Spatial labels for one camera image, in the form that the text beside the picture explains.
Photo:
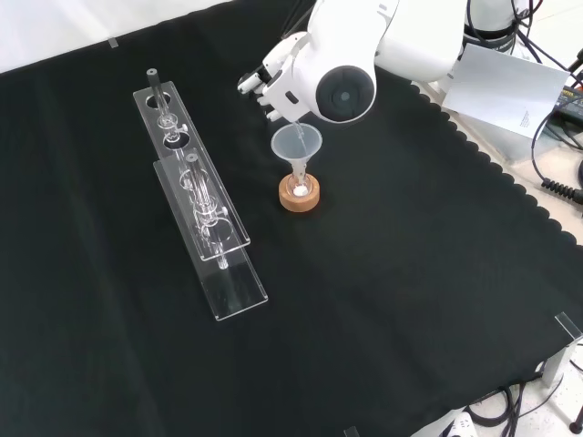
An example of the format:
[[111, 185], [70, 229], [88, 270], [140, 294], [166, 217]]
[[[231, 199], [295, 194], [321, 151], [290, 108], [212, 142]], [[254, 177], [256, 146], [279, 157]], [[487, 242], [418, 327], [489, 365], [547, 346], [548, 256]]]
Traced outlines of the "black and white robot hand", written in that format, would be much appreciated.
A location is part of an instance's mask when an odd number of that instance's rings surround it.
[[300, 96], [299, 82], [293, 77], [295, 60], [310, 41], [310, 34], [296, 32], [282, 39], [266, 55], [260, 66], [242, 76], [240, 94], [253, 94], [271, 122], [281, 118], [296, 122], [310, 112]]

